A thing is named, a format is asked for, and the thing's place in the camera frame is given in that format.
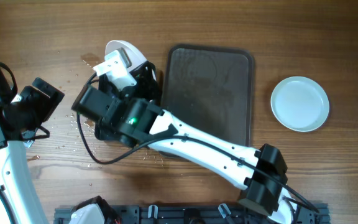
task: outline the green light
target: green light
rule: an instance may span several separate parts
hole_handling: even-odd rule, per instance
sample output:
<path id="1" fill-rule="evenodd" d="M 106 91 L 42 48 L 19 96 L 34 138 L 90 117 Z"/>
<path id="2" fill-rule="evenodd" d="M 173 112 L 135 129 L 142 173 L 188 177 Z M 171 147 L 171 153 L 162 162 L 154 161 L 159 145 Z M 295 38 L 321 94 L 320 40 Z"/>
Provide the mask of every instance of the green light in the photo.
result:
<path id="1" fill-rule="evenodd" d="M 134 124 L 136 123 L 136 118 L 131 118 L 129 121 L 128 121 L 128 124 Z"/>

